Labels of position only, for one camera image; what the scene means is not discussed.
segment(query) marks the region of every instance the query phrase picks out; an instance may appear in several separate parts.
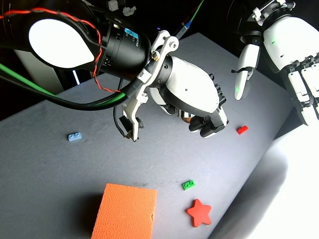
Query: star-shaped object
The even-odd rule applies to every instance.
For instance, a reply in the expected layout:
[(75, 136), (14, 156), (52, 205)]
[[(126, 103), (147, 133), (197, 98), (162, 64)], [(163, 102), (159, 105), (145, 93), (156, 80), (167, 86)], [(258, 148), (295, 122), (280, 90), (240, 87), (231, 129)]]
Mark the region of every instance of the star-shaped object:
[(203, 205), (198, 199), (194, 201), (194, 206), (186, 210), (187, 214), (193, 217), (193, 226), (198, 227), (200, 224), (211, 224), (209, 212), (211, 206)]

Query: robotic hand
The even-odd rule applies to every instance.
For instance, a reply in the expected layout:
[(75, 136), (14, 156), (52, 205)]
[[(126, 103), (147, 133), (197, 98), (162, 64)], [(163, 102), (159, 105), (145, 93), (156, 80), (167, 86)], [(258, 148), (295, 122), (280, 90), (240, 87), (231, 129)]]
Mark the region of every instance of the robotic hand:
[(167, 31), (161, 31), (151, 46), (146, 36), (127, 28), (121, 19), (80, 0), (55, 0), (54, 4), (46, 0), (34, 8), (18, 4), (12, 1), (3, 5), (1, 31), (6, 34), (2, 47), (30, 51), (53, 68), (90, 70), (99, 88), (110, 92), (118, 91), (103, 88), (96, 79), (97, 72), (130, 81), (119, 89), (130, 98), (123, 104), (124, 116), (120, 118), (127, 138), (138, 139), (142, 122), (136, 114), (148, 101), (147, 87), (166, 113), (193, 116), (189, 129), (200, 130), (202, 137), (212, 136), (227, 125), (222, 108), (226, 98), (220, 86), (199, 67), (168, 55), (178, 49), (179, 42)]
[(300, 119), (310, 125), (319, 119), (319, 32), (300, 18), (292, 17), (294, 2), (271, 0), (254, 9), (248, 21), (255, 21), (263, 33), (252, 31), (239, 59), (235, 98), (248, 91), (258, 64), (260, 47), (265, 47), (270, 64), (284, 80)]

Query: table surface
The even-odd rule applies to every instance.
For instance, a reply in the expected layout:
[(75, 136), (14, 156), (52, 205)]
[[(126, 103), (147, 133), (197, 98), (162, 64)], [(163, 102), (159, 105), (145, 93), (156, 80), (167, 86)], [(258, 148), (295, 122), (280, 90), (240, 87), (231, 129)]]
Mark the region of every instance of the table surface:
[[(238, 58), (197, 33), (173, 54), (215, 75), (229, 125), (203, 139), (151, 99), (140, 107), (137, 142), (116, 130), (112, 110), (81, 112), (44, 101), (0, 122), (0, 232), (3, 239), (89, 238), (106, 183), (157, 189), (153, 239), (206, 239), (292, 109), (286, 92), (255, 72), (247, 98), (234, 99)], [(116, 88), (118, 79), (99, 77)], [(93, 81), (61, 94), (88, 102), (105, 96)], [(249, 130), (238, 135), (236, 128)], [(68, 142), (69, 133), (82, 140)], [(196, 186), (183, 191), (181, 184)], [(211, 205), (212, 224), (193, 228), (185, 209)]]

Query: orange box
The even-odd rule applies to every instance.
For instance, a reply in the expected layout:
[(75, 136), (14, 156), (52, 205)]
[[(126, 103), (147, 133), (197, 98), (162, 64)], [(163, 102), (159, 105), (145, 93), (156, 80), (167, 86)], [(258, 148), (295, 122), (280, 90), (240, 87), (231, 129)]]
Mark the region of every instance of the orange box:
[(151, 239), (157, 191), (108, 183), (91, 239)]

